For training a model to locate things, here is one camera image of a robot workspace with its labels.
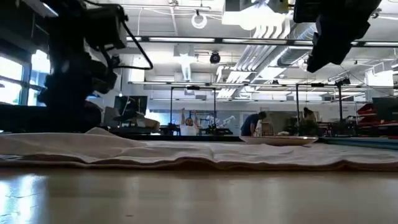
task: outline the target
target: white plate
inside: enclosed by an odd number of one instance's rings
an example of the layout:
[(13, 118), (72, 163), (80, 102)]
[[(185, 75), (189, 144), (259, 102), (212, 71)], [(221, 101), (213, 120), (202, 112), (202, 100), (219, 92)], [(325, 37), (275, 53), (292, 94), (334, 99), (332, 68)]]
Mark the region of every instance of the white plate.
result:
[(316, 137), (300, 136), (263, 136), (249, 137), (240, 136), (240, 138), (249, 144), (267, 144), (270, 146), (304, 146), (318, 140)]

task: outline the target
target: folded fabric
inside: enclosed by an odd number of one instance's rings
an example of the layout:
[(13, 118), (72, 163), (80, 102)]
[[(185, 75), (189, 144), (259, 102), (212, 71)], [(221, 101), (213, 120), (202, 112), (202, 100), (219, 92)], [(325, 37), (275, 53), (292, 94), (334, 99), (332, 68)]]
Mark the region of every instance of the folded fabric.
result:
[(132, 169), (398, 170), (398, 151), (313, 144), (135, 141), (95, 128), (85, 134), (0, 135), (0, 166), (52, 165)]

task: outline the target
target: white shirt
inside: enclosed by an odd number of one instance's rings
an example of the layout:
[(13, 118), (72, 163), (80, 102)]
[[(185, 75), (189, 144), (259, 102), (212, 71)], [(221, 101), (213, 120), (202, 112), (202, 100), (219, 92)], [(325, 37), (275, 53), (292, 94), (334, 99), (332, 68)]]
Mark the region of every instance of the white shirt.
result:
[(180, 125), (180, 131), (182, 136), (196, 136), (197, 129), (195, 125), (187, 126), (187, 125)]

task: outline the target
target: table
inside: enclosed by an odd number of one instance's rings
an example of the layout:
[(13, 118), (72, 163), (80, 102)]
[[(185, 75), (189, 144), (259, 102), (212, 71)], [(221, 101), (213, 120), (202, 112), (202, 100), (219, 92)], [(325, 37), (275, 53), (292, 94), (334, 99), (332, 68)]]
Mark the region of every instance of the table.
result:
[(0, 169), (1, 223), (397, 223), (398, 174)]

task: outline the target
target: workshop room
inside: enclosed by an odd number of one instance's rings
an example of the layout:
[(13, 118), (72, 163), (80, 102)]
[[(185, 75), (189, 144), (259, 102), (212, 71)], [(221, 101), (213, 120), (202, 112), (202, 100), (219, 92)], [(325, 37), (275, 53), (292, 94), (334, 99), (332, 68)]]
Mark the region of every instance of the workshop room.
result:
[(2, 223), (398, 222), (398, 0), (3, 0), (0, 21)]

